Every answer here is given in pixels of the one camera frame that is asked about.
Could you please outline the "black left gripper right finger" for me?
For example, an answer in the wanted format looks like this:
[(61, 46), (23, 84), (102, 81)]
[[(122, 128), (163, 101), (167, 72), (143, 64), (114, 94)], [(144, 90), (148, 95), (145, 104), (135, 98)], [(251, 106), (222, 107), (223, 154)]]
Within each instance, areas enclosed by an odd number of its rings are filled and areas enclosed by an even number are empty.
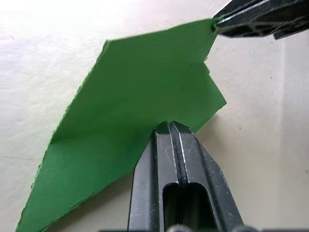
[(180, 184), (181, 223), (192, 229), (233, 229), (236, 204), (225, 176), (191, 130), (172, 122)]

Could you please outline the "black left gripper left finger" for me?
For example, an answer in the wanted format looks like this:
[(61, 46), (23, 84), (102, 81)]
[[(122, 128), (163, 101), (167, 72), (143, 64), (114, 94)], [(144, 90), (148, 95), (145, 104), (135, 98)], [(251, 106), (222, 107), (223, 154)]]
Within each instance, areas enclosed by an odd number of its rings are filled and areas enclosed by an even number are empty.
[(178, 183), (172, 132), (165, 121), (155, 127), (135, 166), (127, 227), (164, 229), (164, 190)]

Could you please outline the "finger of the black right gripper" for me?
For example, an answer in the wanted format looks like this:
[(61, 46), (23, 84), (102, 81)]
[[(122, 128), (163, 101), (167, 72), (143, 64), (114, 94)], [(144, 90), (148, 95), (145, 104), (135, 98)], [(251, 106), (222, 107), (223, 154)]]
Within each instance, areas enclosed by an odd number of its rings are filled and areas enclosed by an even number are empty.
[(285, 23), (248, 23), (223, 25), (217, 23), (212, 26), (212, 31), (228, 38), (252, 38), (272, 35), (276, 40), (292, 36), (309, 29), (309, 17), (299, 17)]
[(263, 15), (287, 10), (287, 15), (295, 18), (297, 11), (306, 12), (308, 6), (307, 0), (231, 0), (214, 17), (225, 22), (240, 16), (248, 22)]

